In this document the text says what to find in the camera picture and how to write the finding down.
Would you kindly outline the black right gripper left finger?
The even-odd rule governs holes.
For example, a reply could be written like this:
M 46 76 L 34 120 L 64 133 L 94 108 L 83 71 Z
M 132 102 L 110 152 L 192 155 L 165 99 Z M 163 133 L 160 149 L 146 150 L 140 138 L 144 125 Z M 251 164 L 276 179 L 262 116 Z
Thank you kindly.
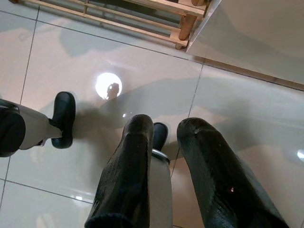
M 86 228 L 148 228 L 149 174 L 154 127 L 145 114 L 132 117 L 103 168 Z

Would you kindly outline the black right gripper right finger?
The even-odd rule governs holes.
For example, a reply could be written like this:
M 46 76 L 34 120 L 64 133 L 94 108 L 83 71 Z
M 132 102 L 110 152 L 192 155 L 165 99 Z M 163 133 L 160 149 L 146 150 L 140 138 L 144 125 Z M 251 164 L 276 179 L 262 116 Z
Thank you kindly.
M 207 228 L 286 228 L 265 204 L 222 134 L 200 118 L 182 120 L 178 144 Z

